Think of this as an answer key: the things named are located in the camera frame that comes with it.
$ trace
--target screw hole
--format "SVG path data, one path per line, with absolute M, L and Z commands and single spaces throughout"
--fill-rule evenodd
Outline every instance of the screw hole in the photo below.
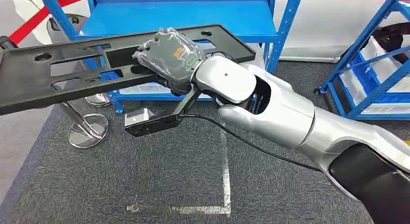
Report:
M 212 33 L 210 31 L 201 31 L 201 35 L 205 35 L 205 36 L 211 36 Z
M 42 53 L 34 57 L 35 61 L 44 61 L 44 60 L 49 60 L 51 58 L 50 53 Z

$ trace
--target black cable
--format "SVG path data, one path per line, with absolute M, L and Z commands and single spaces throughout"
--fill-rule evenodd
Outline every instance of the black cable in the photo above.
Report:
M 251 142 L 249 142 L 249 141 L 243 139 L 242 137 L 238 136 L 238 135 L 235 134 L 234 132 L 230 131 L 228 128 L 224 127 L 224 126 L 223 126 L 222 124 L 220 124 L 219 122 L 217 122 L 217 121 L 215 121 L 215 120 L 213 120 L 213 119 L 211 119 L 211 118 L 208 118 L 208 117 L 206 117 L 206 116 L 199 115 L 199 114 L 181 114 L 181 115 L 179 115 L 179 116 L 180 116 L 180 117 L 183 117 L 183 118 L 196 118 L 196 119 L 204 119 L 204 120 L 210 121 L 211 123 L 213 123 L 213 124 L 219 126 L 221 129 L 223 129 L 223 130 L 226 131 L 227 133 L 231 134 L 233 137 L 235 137 L 235 138 L 241 140 L 242 142 L 248 144 L 249 146 L 255 148 L 255 149 L 258 150 L 258 151 L 261 151 L 261 152 L 263 152 L 263 153 L 265 153 L 265 154 L 268 154 L 268 155 L 270 155 L 270 156 L 273 156 L 273 157 L 275 157 L 275 158 L 284 160 L 284 161 L 286 161 L 286 162 L 289 162 L 289 163 L 292 163 L 292 164 L 295 164 L 295 165 L 298 165 L 298 166 L 301 166 L 301 167 L 304 167 L 304 168 L 307 168 L 307 169 L 310 169 L 310 170 L 313 170 L 313 171 L 322 172 L 320 169 L 318 169 L 318 168 L 316 168 L 316 167 L 313 167 L 313 166 L 310 166 L 310 165 L 307 165 L 307 164 L 303 164 L 303 163 L 300 163 L 300 162 L 297 162 L 297 161 L 288 159 L 288 158 L 286 158 L 286 157 L 277 155 L 277 154 L 272 153 L 272 152 L 270 152 L 270 151 L 267 151 L 267 150 L 265 150 L 265 149 L 262 149 L 262 148 L 260 148 L 260 147 L 258 147 L 258 146 L 256 146 L 256 145 L 254 145 L 253 143 L 251 143 Z

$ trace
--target rectangular hole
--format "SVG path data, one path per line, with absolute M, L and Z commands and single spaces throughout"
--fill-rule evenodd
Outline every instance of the rectangular hole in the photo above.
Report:
M 82 50 L 89 50 L 89 49 L 105 50 L 105 49 L 110 49 L 110 48 L 111 48 L 111 44 L 101 44 L 101 45 L 80 47 L 79 49 L 82 49 Z
M 111 68 L 138 64 L 138 62 L 132 58 L 132 55 L 135 53 L 137 48 L 138 46 L 132 46 L 112 51 L 106 51 L 105 53 L 107 55 L 108 61 L 110 62 Z
M 107 79 L 112 80 L 112 79 L 124 77 L 124 74 L 122 73 L 121 69 L 115 69 L 109 72 L 104 72 L 104 73 L 101 73 L 101 75 L 103 76 L 105 80 Z
M 74 78 L 64 81 L 55 82 L 51 85 L 53 90 L 67 90 L 76 88 L 79 84 L 81 84 L 82 80 L 80 78 Z
M 53 63 L 50 66 L 50 75 L 61 76 L 71 73 L 83 72 L 84 70 L 99 68 L 103 65 L 101 57 L 102 56 L 95 56 L 84 60 L 72 60 Z M 83 61 L 86 68 L 83 68 L 82 63 L 80 61 Z
M 215 49 L 217 48 L 210 40 L 208 39 L 198 39 L 193 40 L 196 42 L 201 50 Z

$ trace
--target gray carpet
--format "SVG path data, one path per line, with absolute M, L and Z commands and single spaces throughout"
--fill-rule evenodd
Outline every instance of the gray carpet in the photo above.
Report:
M 276 75 L 315 105 L 326 107 L 313 89 L 332 64 L 281 62 Z M 204 120 L 186 119 L 172 130 L 135 138 L 122 128 L 113 107 L 72 102 L 82 114 L 102 113 L 111 133 L 102 144 L 77 150 L 67 142 L 71 121 L 56 108 L 0 207 L 0 223 L 371 223 L 360 203 L 337 192 L 317 172 L 259 153 Z M 170 103 L 129 102 L 154 112 Z M 210 103 L 192 113 L 216 117 Z M 408 138 L 406 122 L 383 127 Z M 253 134 L 237 131 L 253 143 L 308 162 Z M 222 165 L 227 148 L 231 215 L 178 214 L 169 207 L 223 206 Z

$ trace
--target plastic wrap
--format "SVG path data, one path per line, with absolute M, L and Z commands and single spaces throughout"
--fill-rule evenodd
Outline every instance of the plastic wrap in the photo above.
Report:
M 204 52 L 199 46 L 173 28 L 160 30 L 132 56 L 139 63 L 165 79 L 163 85 L 174 94 L 190 91 L 190 80 L 201 61 Z

